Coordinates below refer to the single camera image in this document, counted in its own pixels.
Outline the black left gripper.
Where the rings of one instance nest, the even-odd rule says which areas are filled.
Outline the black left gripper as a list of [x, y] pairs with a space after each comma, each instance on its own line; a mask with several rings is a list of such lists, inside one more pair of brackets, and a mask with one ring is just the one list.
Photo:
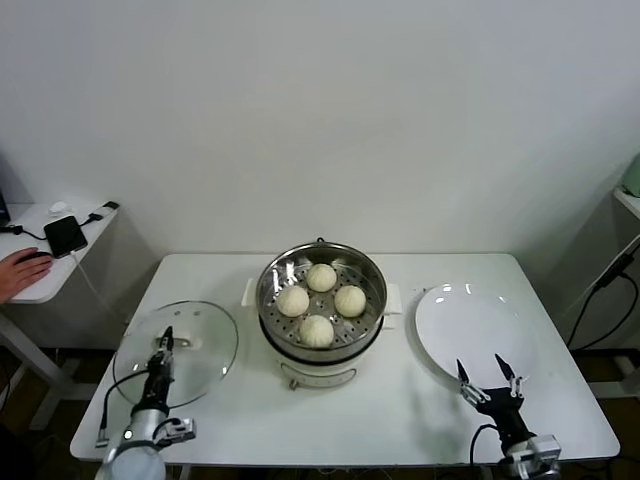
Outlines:
[[146, 379], [141, 399], [135, 404], [135, 410], [169, 410], [167, 399], [172, 382], [170, 370], [173, 364], [174, 335], [173, 327], [168, 326], [159, 339], [152, 355], [152, 368]]

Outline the person's bare hand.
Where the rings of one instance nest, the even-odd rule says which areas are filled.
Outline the person's bare hand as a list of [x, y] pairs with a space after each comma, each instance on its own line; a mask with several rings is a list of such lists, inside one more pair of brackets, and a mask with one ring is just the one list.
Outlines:
[[37, 248], [18, 250], [1, 259], [1, 303], [7, 303], [20, 292], [48, 275], [53, 264], [49, 253]]

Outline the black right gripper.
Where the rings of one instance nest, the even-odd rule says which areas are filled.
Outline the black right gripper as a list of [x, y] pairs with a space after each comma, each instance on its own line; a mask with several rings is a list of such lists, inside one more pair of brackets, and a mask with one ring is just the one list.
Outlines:
[[494, 421], [502, 443], [524, 442], [530, 438], [530, 431], [520, 415], [520, 408], [524, 403], [522, 393], [524, 379], [518, 376], [511, 365], [499, 354], [495, 354], [494, 357], [508, 386], [480, 389], [471, 383], [463, 364], [457, 359], [460, 393], [467, 403], [478, 403], [475, 409]]

